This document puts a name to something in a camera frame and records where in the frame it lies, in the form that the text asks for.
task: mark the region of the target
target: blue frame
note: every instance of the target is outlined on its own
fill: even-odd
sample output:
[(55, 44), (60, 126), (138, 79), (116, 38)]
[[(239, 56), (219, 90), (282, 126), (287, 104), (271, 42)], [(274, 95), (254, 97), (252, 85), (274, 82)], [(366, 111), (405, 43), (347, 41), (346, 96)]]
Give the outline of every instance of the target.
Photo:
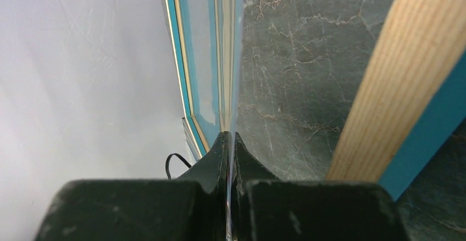
[(379, 180), (397, 200), (466, 117), (466, 52)]
[[(180, 12), (181, 16), (184, 17), (190, 17), (190, 11), (189, 11), (189, 5), (188, 5), (188, 0), (180, 0)], [(184, 32), (184, 39), (185, 39), (185, 48), (186, 48), (186, 56), (187, 56), (187, 61), (188, 61), (188, 71), (190, 75), (190, 84), (191, 84), (191, 95), (192, 95), (192, 106), (193, 106), (193, 111), (192, 112), (192, 117), (194, 117), (197, 122), (199, 123), (199, 126), (201, 128), (200, 132), (203, 133), (204, 137), (207, 140), (207, 143), (209, 144), (209, 148), (213, 145), (215, 139), (217, 138), (218, 133), (220, 132), (220, 127), (216, 127), (216, 125), (209, 123), (201, 114), (200, 114), (200, 108), (199, 108), (199, 88), (197, 85), (197, 79), (196, 79), (196, 62), (194, 60), (194, 48), (192, 44), (192, 37), (191, 37), (191, 24), (188, 19), (185, 19), (185, 21), (182, 24), (182, 29)], [(214, 39), (215, 42), (215, 31), (214, 34), (212, 35), (212, 25), (210, 24), (210, 40)], [(218, 83), (218, 77), (217, 77), (217, 43), (215, 42), (215, 45), (212, 47), (212, 42), (211, 42), (211, 48), (210, 48), (210, 56), (211, 56), (211, 61), (212, 59), (215, 59), (215, 63), (211, 65), (211, 72), (212, 72), (212, 109), (214, 113), (217, 113), (215, 115), (215, 120), (217, 123), (219, 123), (219, 101), (218, 101), (218, 89), (217, 89), (217, 83)]]
[(177, 66), (178, 66), (178, 72), (179, 72), (179, 78), (180, 78), (180, 86), (181, 86), (181, 94), (182, 98), (184, 101), (184, 106), (185, 106), (185, 114), (186, 114), (186, 121), (190, 126), (190, 129), (194, 135), (194, 139), (196, 141), (196, 144), (199, 147), (199, 150), (201, 151), (201, 155), (204, 156), (206, 154), (206, 149), (202, 146), (202, 141), (201, 137), (196, 129), (196, 126), (194, 125), (193, 119), (192, 119), (192, 113), (189, 105), (189, 96), (188, 96), (188, 87), (186, 83), (186, 75), (185, 75), (185, 69), (184, 69), (184, 62), (183, 62), (183, 56), (181, 52), (181, 41), (180, 41), (180, 33), (178, 29), (178, 22), (176, 19), (176, 8), (175, 8), (175, 0), (167, 0), (167, 5), (168, 5), (168, 16), (171, 22), (171, 33), (172, 39), (173, 39), (173, 45), (175, 46), (175, 58), (177, 61)]
[[(207, 0), (209, 9), (215, 9), (214, 0)], [(218, 90), (218, 71), (219, 64), (217, 63), (217, 33), (215, 31), (215, 12), (209, 12), (209, 27), (210, 27), (210, 65), (212, 70), (212, 110), (215, 112), (215, 121), (220, 125), (220, 104)]]

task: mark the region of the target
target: black plastic part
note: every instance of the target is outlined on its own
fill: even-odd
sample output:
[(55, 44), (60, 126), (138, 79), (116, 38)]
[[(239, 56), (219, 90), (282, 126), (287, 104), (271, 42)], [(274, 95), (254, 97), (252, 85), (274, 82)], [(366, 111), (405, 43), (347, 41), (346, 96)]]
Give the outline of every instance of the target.
[(176, 156), (178, 159), (180, 159), (181, 162), (183, 162), (186, 165), (186, 167), (191, 168), (191, 164), (185, 158), (183, 158), (183, 156), (181, 156), (178, 153), (171, 153), (170, 155), (168, 155), (167, 160), (165, 161), (165, 173), (167, 174), (167, 179), (169, 180), (171, 180), (170, 160), (173, 156)]
[[(85, 180), (53, 199), (35, 240), (225, 240), (229, 133), (175, 180)], [(236, 134), (236, 240), (408, 240), (376, 184), (283, 182)]]

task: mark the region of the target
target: scratch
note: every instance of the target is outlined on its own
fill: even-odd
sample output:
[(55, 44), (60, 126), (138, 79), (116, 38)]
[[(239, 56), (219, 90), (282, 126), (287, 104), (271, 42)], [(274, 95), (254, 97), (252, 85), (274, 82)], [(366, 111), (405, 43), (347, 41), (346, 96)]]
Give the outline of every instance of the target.
[(76, 231), (77, 227), (76, 226), (72, 226), (72, 227), (65, 227), (63, 228), (62, 230), (62, 235), (63, 236), (68, 236), (69, 234), (73, 233), (74, 231)]
[(369, 34), (371, 35), (372, 39), (373, 40), (376, 40), (375, 39), (375, 36), (372, 34), (372, 32), (370, 32), (370, 29), (372, 28), (372, 26), (376, 25), (376, 24), (372, 24), (371, 26), (369, 26), (364, 18), (364, 16), (362, 15), (362, 12), (363, 12), (363, 6), (364, 6), (364, 3), (366, 2), (367, 0), (362, 0), (361, 2), (361, 6), (359, 7), (359, 13), (358, 13), (358, 17), (361, 19), (361, 21), (363, 22), (366, 30), (369, 32)]
[(265, 119), (264, 119), (264, 125), (265, 125), (265, 131), (266, 131), (266, 133), (267, 133), (267, 137), (268, 137), (268, 139), (269, 139), (269, 147), (270, 147), (269, 157), (271, 158), (270, 153), (271, 153), (271, 152), (274, 152), (274, 146), (272, 145), (272, 139), (270, 138), (269, 127), (267, 126), (267, 122), (265, 121)]
[(325, 139), (327, 140), (327, 145), (329, 146), (329, 152), (331, 154), (332, 153), (332, 148), (330, 147), (329, 133), (328, 133), (327, 130), (325, 131)]
[(295, 175), (296, 175), (295, 180), (297, 180), (299, 178), (299, 176), (298, 176), (298, 170), (296, 169), (296, 156), (294, 154), (291, 155), (291, 160), (293, 161), (293, 166), (294, 166), (294, 170), (295, 170)]
[(329, 75), (335, 80), (338, 88), (340, 89), (340, 94), (341, 94), (341, 99), (343, 102), (346, 102), (346, 98), (345, 98), (345, 95), (343, 94), (343, 88), (341, 88), (341, 85), (340, 85), (340, 82), (338, 82), (338, 79), (334, 76), (333, 74), (333, 63), (332, 63), (332, 60), (330, 59), (330, 52), (329, 52), (329, 49), (327, 47), (327, 39), (325, 37), (325, 30), (324, 30), (324, 24), (322, 24), (322, 36), (323, 36), (323, 40), (324, 40), (324, 44), (325, 44), (325, 51), (327, 53), (327, 58), (329, 60), (329, 63), (330, 63), (330, 66), (329, 66)]
[(280, 170), (282, 173), (286, 174), (286, 179), (287, 180), (291, 180), (294, 176), (291, 175), (288, 170), (291, 168), (291, 166), (293, 166), (293, 164), (290, 164), (288, 165), (288, 168), (286, 168), (285, 170), (284, 169), (279, 169), (278, 167), (277, 168), (277, 172)]
[(287, 67), (287, 68), (285, 68), (284, 71), (279, 71), (278, 73), (279, 74), (286, 74), (287, 72), (294, 71), (294, 70), (295, 70), (295, 68)]
[(122, 212), (121, 208), (115, 205), (108, 205), (108, 204), (103, 204), (99, 203), (96, 201), (92, 202), (94, 205), (105, 208), (107, 211), (112, 212), (116, 214), (119, 218), (123, 219), (125, 222), (134, 225), (135, 227), (139, 228), (139, 230), (144, 233), (147, 239), (153, 239), (153, 233), (151, 232), (150, 228), (145, 226), (144, 224), (134, 220), (133, 218), (130, 218), (128, 215)]
[(296, 233), (301, 234), (301, 223), (299, 222), (298, 217), (296, 217), (296, 215), (292, 211), (290, 211), (290, 220), (293, 224), (293, 228), (295, 229)]
[(94, 0), (91, 0), (91, 7), (90, 7), (89, 12), (88, 12), (87, 15), (86, 15), (86, 21), (87, 21), (87, 22), (89, 22), (89, 16), (91, 15), (92, 9), (93, 9), (93, 8), (94, 8)]
[(301, 148), (304, 146), (304, 144), (306, 144), (308, 141), (310, 141), (310, 140), (314, 137), (314, 135), (317, 134), (317, 132), (319, 132), (319, 131), (321, 131), (321, 130), (322, 130), (322, 129), (318, 129), (318, 130), (314, 131), (314, 133), (312, 133), (312, 135), (311, 135), (309, 138), (307, 138), (303, 143), (301, 143), (301, 145), (300, 145), (299, 148), (298, 148), (298, 151), (296, 152), (296, 153), (300, 153), (300, 154), (301, 154), (301, 157), (303, 157), (303, 161), (304, 161), (304, 163), (306, 164), (306, 167), (307, 167), (307, 169), (308, 169), (309, 172), (311, 172), (311, 169), (310, 169), (310, 167), (309, 167), (308, 162), (306, 161), (306, 158), (304, 157), (303, 151), (301, 151)]
[(112, 68), (114, 63), (111, 63), (108, 67), (107, 67), (107, 70), (110, 70), (110, 68)]
[(87, 87), (87, 90), (91, 89), (92, 85), (94, 83), (96, 83), (96, 77), (93, 76), (92, 78), (90, 78), (88, 75), (84, 75), (87, 79), (89, 79), (91, 81), (91, 83), (89, 84), (89, 86)]
[(14, 0), (11, 0), (12, 1), (12, 9), (13, 9), (13, 28), (14, 28), (14, 33), (15, 33), (15, 44), (16, 44), (16, 49), (14, 52), (12, 52), (12, 55), (13, 53), (16, 54), (16, 57), (18, 56), (18, 28), (16, 26), (16, 6), (15, 6), (15, 2)]
[(432, 220), (434, 220), (435, 222), (445, 226), (446, 228), (449, 228), (451, 230), (454, 230), (454, 231), (457, 231), (457, 232), (460, 232), (460, 233), (465, 233), (466, 234), (466, 228), (463, 228), (463, 227), (459, 227), (458, 225), (456, 225), (456, 223), (454, 222), (442, 222), (440, 220), (437, 220), (436, 218), (432, 217), (432, 216), (429, 216)]
[(310, 12), (312, 13), (313, 16), (315, 16), (314, 5), (312, 5), (312, 1), (311, 1), (311, 0), (308, 0), (308, 2), (309, 2), (309, 5), (310, 5)]
[(269, 80), (267, 79), (267, 76), (265, 75), (265, 71), (267, 70), (266, 67), (264, 65), (262, 65), (260, 67), (260, 70), (262, 71), (262, 75), (264, 75), (264, 79), (265, 79), (265, 84), (267, 85), (267, 90), (269, 91), (269, 97), (273, 97), (272, 96), (272, 91), (270, 90), (270, 84), (269, 84)]
[[(65, 15), (65, 18), (66, 20), (68, 21), (68, 28), (70, 30), (70, 32), (73, 31), (73, 26), (78, 30), (79, 33), (81, 33), (83, 36), (84, 36), (84, 39), (89, 42), (90, 44), (92, 44), (92, 41), (89, 40), (89, 38), (87, 37), (87, 35), (81, 30), (81, 28), (79, 28), (79, 26), (77, 25), (76, 23), (76, 18), (73, 18), (73, 16), (71, 15), (71, 13), (69, 12), (68, 8), (65, 6), (65, 3), (63, 2), (63, 0), (60, 0), (61, 2), (61, 7), (62, 7), (62, 11), (63, 11), (63, 14)], [(70, 16), (70, 19), (71, 19), (71, 23), (73, 23), (73, 26), (71, 25), (70, 21), (68, 20), (68, 16)]]
[(238, 105), (238, 110), (241, 111), (241, 112), (249, 113), (251, 111), (251, 109), (254, 109), (264, 119), (271, 119), (271, 120), (274, 120), (274, 121), (287, 120), (287, 121), (295, 124), (298, 127), (305, 128), (305, 129), (308, 129), (308, 130), (315, 130), (317, 128), (317, 129), (322, 129), (322, 130), (328, 130), (328, 131), (331, 131), (331, 132), (341, 133), (340, 128), (337, 127), (337, 126), (329, 127), (329, 126), (325, 126), (324, 124), (321, 124), (321, 123), (315, 123), (314, 125), (309, 125), (307, 123), (301, 123), (301, 122), (299, 122), (298, 119), (296, 119), (296, 118), (294, 118), (294, 117), (292, 117), (290, 115), (287, 115), (287, 114), (280, 114), (279, 116), (265, 114), (262, 111), (260, 111), (257, 108), (257, 106), (254, 105), (254, 104), (246, 104), (246, 103), (240, 102), (239, 105)]
[(287, 38), (289, 37), (289, 35), (284, 34), (282, 31), (279, 31), (279, 30), (275, 27), (275, 24), (274, 24), (274, 23), (272, 23), (272, 25), (270, 26), (270, 29), (274, 29), (275, 32), (278, 33), (278, 35), (283, 35), (283, 36), (285, 36), (285, 37), (287, 37)]
[(34, 111), (37, 110), (37, 89), (39, 87), (39, 78), (36, 79), (36, 86), (34, 87)]

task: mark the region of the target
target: wooden board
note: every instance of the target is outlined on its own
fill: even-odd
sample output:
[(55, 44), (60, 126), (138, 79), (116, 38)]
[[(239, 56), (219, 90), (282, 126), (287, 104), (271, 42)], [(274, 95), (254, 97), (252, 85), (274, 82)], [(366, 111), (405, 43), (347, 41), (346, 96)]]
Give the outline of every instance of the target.
[(466, 0), (394, 0), (326, 179), (378, 181), (465, 46)]

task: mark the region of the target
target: wooden plank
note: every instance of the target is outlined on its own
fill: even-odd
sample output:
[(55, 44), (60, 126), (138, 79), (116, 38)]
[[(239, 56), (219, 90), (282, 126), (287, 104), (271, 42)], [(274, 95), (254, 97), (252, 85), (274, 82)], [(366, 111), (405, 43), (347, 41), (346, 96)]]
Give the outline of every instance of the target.
[(466, 0), (394, 0), (326, 179), (377, 182), (465, 46)]

